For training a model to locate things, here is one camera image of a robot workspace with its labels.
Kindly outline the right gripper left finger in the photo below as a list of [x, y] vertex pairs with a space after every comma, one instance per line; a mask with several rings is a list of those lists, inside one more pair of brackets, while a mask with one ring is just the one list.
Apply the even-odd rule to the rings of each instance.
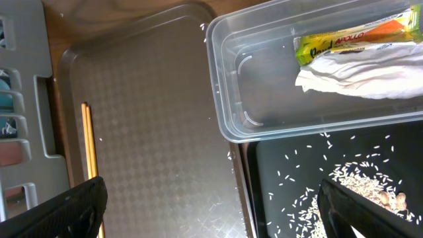
[[1, 236], [96, 238], [107, 200], [103, 178], [94, 177], [1, 222]]

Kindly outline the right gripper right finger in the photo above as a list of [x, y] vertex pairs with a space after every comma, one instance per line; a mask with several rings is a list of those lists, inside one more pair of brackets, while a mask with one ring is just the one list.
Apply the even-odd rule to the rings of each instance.
[[317, 204], [328, 238], [421, 237], [422, 229], [354, 191], [323, 179]]

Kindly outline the light blue bowl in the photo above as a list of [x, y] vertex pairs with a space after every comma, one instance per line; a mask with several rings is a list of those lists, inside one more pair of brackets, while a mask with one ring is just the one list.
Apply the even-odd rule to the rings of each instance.
[[[5, 31], [3, 22], [1, 22], [1, 47], [6, 47]], [[1, 90], [9, 91], [11, 89], [11, 78], [5, 69], [1, 69]], [[11, 114], [14, 112], [13, 96], [7, 93], [1, 93], [1, 113]], [[12, 117], [1, 117], [1, 138], [16, 138], [17, 125]]]

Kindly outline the white napkin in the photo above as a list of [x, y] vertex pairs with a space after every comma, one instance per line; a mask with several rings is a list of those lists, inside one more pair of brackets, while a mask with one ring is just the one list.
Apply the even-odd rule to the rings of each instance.
[[410, 99], [422, 95], [422, 44], [391, 42], [331, 49], [300, 67], [303, 91], [365, 99]]

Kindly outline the yellow green snack wrapper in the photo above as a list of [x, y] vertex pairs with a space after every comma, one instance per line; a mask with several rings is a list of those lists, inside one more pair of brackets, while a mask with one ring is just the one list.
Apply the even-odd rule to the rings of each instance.
[[400, 13], [352, 28], [296, 37], [295, 57], [300, 65], [306, 65], [332, 48], [361, 43], [421, 42], [421, 15], [422, 5], [412, 5]]

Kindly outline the dark brown serving tray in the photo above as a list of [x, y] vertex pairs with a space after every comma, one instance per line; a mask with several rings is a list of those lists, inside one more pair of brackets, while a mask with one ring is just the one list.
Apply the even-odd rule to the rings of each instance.
[[219, 131], [199, 1], [126, 20], [58, 65], [66, 156], [86, 159], [91, 109], [106, 237], [252, 237], [239, 149]]

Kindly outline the left wooden chopstick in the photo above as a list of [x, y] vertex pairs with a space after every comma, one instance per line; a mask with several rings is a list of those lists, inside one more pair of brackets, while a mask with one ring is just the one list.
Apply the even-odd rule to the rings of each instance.
[[92, 165], [91, 165], [91, 154], [90, 154], [90, 143], [89, 143], [89, 127], [88, 127], [88, 117], [87, 117], [87, 105], [85, 103], [81, 104], [81, 112], [82, 112], [82, 119], [83, 119], [83, 133], [85, 139], [85, 154], [86, 154], [86, 161], [87, 161], [87, 171], [88, 171], [88, 179], [92, 179]]

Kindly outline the grey plastic dish rack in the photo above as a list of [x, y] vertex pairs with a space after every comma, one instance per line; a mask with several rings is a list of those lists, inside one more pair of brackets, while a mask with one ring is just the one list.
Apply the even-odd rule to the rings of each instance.
[[1, 166], [1, 220], [8, 219], [5, 190], [23, 186], [27, 210], [69, 189], [67, 165], [56, 154], [46, 80], [53, 74], [43, 4], [39, 0], [1, 1], [6, 47], [1, 47], [1, 69], [11, 78], [12, 117], [22, 162]]

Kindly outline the clear plastic bin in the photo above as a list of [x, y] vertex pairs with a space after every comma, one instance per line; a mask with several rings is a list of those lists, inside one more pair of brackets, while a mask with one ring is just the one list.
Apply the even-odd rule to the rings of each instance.
[[303, 91], [293, 40], [372, 22], [410, 1], [269, 1], [214, 19], [206, 31], [219, 129], [234, 143], [422, 119], [422, 99]]

